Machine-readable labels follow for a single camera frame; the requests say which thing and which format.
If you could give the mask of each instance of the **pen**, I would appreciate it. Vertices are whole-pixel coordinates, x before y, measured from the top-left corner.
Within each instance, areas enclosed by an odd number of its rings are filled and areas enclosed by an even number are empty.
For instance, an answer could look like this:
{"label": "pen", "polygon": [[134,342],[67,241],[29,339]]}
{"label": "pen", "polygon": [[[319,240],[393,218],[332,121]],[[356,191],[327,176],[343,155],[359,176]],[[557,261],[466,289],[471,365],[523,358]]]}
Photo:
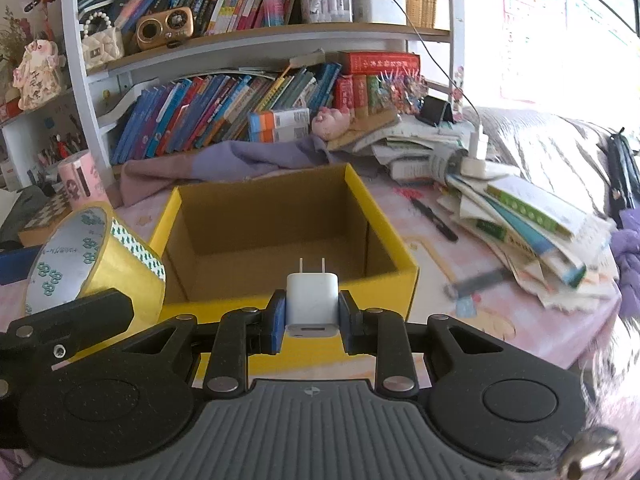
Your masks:
{"label": "pen", "polygon": [[417,198],[412,198],[411,203],[418,211],[420,211],[423,215],[425,215],[429,220],[433,222],[433,224],[436,226],[436,229],[440,231],[447,240],[451,242],[458,241],[458,235],[455,234],[455,232],[453,232],[449,227],[447,227],[445,223],[436,216],[436,213],[434,213],[430,207],[425,206]]}

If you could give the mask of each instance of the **white shelf frame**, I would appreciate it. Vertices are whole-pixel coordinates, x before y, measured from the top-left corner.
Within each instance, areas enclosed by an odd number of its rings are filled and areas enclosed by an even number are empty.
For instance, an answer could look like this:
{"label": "white shelf frame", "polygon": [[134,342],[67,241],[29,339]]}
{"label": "white shelf frame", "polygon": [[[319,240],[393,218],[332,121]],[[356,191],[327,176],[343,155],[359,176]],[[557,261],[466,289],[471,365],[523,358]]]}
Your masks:
{"label": "white shelf frame", "polygon": [[[440,35],[427,32],[423,35],[423,39],[428,42],[450,44],[449,76],[455,79],[456,73],[460,72],[459,68],[464,67],[464,0],[449,0],[449,13],[450,33]],[[233,32],[225,38],[222,38],[221,35],[214,41],[196,39],[174,50],[164,49],[153,57],[138,56],[137,60],[133,59],[131,62],[122,64],[116,62],[113,68],[107,67],[106,70],[87,75],[82,59],[78,0],[62,0],[62,21],[67,62],[78,115],[87,145],[94,156],[98,172],[106,186],[114,179],[109,161],[108,135],[116,123],[106,117],[101,117],[113,106],[109,106],[105,110],[97,110],[97,108],[104,107],[101,102],[102,95],[125,95],[134,82],[140,82],[141,74],[148,75],[150,70],[153,70],[154,76],[163,80],[162,74],[167,74],[169,66],[175,69],[174,64],[178,60],[181,62],[180,65],[184,65],[182,75],[194,72],[194,70],[190,70],[192,68],[189,65],[190,62],[197,65],[197,70],[223,68],[224,65],[216,65],[217,56],[224,57],[225,54],[236,49],[252,47],[255,47],[256,51],[264,50],[265,47],[277,50],[280,44],[291,45],[293,42],[299,43],[301,48],[314,44],[315,48],[322,47],[329,51],[344,50],[345,45],[351,50],[366,50],[368,48],[380,50],[380,46],[389,50],[409,50],[409,42],[415,41],[415,34],[410,30],[393,32],[388,30],[348,30],[348,28],[334,27],[334,25],[345,25],[337,23],[326,24],[326,30],[299,30],[290,34],[267,32],[260,35],[257,32],[241,31],[240,33]],[[170,73],[170,77],[165,77],[164,80],[170,80],[174,77],[176,77],[175,70]],[[462,86],[462,80],[457,80],[456,83]],[[432,88],[449,96],[453,91],[451,83],[447,85],[434,82]]]}

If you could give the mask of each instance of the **white pen holder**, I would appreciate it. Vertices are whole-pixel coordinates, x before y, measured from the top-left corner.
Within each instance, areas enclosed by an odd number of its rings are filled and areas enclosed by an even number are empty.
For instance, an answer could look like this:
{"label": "white pen holder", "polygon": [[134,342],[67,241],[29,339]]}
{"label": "white pen holder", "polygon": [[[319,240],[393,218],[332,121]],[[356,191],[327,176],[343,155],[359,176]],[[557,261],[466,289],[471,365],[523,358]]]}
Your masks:
{"label": "white pen holder", "polygon": [[391,0],[353,0],[353,21],[406,25],[406,0],[395,1],[400,7]]}

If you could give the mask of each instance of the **packing tape roll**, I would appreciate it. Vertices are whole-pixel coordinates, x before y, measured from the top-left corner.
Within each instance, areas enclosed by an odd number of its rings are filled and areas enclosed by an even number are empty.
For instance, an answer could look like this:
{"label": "packing tape roll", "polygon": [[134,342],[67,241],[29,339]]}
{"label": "packing tape roll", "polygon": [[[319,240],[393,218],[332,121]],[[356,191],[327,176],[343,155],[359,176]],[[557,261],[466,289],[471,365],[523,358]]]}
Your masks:
{"label": "packing tape roll", "polygon": [[60,222],[40,249],[28,280],[27,315],[108,288],[131,298],[134,319],[129,329],[81,353],[87,354],[155,324],[166,275],[160,258],[116,217],[111,206],[94,202]]}

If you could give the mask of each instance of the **pink cylinder container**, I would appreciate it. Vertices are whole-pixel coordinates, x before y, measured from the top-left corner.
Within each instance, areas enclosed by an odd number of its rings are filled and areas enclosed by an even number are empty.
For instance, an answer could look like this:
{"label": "pink cylinder container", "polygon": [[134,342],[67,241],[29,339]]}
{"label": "pink cylinder container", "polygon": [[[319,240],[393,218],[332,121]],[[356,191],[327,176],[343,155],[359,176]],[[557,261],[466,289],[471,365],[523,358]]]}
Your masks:
{"label": "pink cylinder container", "polygon": [[109,202],[89,150],[75,153],[60,162],[58,174],[72,209],[80,209],[88,202]]}

